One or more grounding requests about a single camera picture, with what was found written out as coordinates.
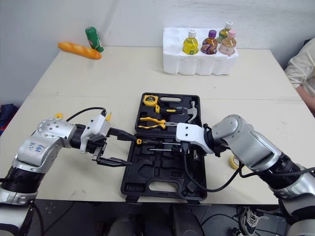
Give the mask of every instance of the white wall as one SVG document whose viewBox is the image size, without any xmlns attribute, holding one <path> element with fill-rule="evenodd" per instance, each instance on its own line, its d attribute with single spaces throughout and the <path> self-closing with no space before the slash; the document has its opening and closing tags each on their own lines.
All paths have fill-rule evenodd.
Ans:
<svg viewBox="0 0 315 236">
<path fill-rule="evenodd" d="M 271 49 L 285 66 L 315 36 L 315 1 L 0 0 L 0 103 L 20 105 L 58 42 L 87 45 L 87 26 L 105 45 L 156 47 L 163 27 L 221 28 L 226 20 L 235 23 L 238 48 Z"/>
</svg>

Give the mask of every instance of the pliers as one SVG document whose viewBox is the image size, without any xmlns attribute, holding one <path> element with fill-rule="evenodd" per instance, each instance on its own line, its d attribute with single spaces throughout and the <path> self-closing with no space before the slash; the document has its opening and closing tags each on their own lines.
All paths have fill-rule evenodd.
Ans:
<svg viewBox="0 0 315 236">
<path fill-rule="evenodd" d="M 140 121 L 152 121 L 152 122 L 157 123 L 156 125 L 153 125 L 153 126 L 138 125 L 138 128 L 141 128 L 141 129 L 154 129 L 154 128 L 165 129 L 167 126 L 177 126 L 177 123 L 175 122 L 166 122 L 166 120 L 164 119 L 156 119 L 152 117 L 142 117 L 140 118 Z"/>
</svg>

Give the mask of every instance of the foam box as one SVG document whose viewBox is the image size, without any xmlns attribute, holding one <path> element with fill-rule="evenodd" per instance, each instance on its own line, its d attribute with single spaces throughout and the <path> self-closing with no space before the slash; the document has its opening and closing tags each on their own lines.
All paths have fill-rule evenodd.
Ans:
<svg viewBox="0 0 315 236">
<path fill-rule="evenodd" d="M 199 52 L 188 55 L 183 52 L 184 40 L 188 37 L 189 30 L 196 31 Z M 216 30 L 217 36 L 221 29 L 193 29 L 193 28 L 164 28 L 163 32 L 163 67 L 169 74 L 181 73 L 183 75 L 228 75 L 238 52 L 229 57 L 219 52 L 207 55 L 200 51 L 202 41 L 208 37 L 209 30 Z"/>
</svg>

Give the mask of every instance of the bottle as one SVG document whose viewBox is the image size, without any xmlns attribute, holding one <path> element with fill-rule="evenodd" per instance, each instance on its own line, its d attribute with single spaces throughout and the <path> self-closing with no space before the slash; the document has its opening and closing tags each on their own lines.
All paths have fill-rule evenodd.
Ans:
<svg viewBox="0 0 315 236">
<path fill-rule="evenodd" d="M 184 41 L 183 52 L 189 55 L 198 52 L 198 41 L 196 39 L 196 31 L 189 30 L 188 38 Z"/>
<path fill-rule="evenodd" d="M 219 36 L 217 37 L 217 42 L 221 43 L 222 40 L 224 40 L 227 37 L 227 34 L 229 32 L 230 29 L 232 29 L 233 26 L 233 22 L 231 21 L 227 21 L 225 23 L 224 29 L 221 29 L 219 32 Z"/>
<path fill-rule="evenodd" d="M 98 36 L 98 33 L 94 27 L 87 27 L 85 29 L 85 34 L 88 37 L 89 44 L 91 48 L 97 50 L 98 52 L 103 52 L 104 48 L 102 42 Z"/>
<path fill-rule="evenodd" d="M 235 53 L 235 46 L 236 46 L 236 41 L 234 39 L 236 34 L 236 31 L 231 29 L 228 32 L 227 38 L 222 40 L 219 51 L 223 54 L 226 54 L 228 56 L 232 55 Z"/>
<path fill-rule="evenodd" d="M 208 38 L 206 38 L 202 42 L 201 51 L 205 54 L 216 54 L 218 42 L 215 39 L 217 32 L 215 30 L 210 30 L 208 34 Z"/>
</svg>

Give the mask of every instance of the table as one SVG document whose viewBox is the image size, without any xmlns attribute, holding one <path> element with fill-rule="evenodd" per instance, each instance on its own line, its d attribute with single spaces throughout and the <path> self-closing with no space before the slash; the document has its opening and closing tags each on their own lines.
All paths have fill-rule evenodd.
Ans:
<svg viewBox="0 0 315 236">
<path fill-rule="evenodd" d="M 122 52 L 128 52 L 125 58 Z M 20 144 L 39 122 L 56 113 L 67 118 L 83 108 L 102 106 L 113 112 L 112 127 L 134 133 L 144 92 L 197 94 L 202 122 L 213 125 L 227 115 L 239 114 L 295 162 L 315 166 L 315 159 L 311 158 L 315 145 L 314 118 L 270 51 L 239 53 L 231 75 L 183 76 L 162 72 L 161 48 L 107 47 L 103 59 L 98 61 L 60 52 L 0 138 L 0 175 L 6 174 Z M 130 64 L 119 69 L 118 65 L 127 61 Z M 98 111 L 86 112 L 73 123 L 86 124 L 96 114 Z M 110 137 L 105 156 L 127 159 L 128 150 L 129 142 Z M 230 152 L 225 152 L 221 158 L 205 157 L 209 188 L 221 186 L 234 172 L 228 165 L 230 156 Z M 123 174 L 124 168 L 100 166 L 91 161 L 90 154 L 64 148 L 42 181 L 38 198 L 124 201 L 126 196 L 120 192 Z M 141 197 L 139 201 L 183 202 L 150 197 Z M 236 177 L 223 191 L 208 193 L 202 203 L 277 204 L 277 199 L 257 177 Z"/>
</svg>

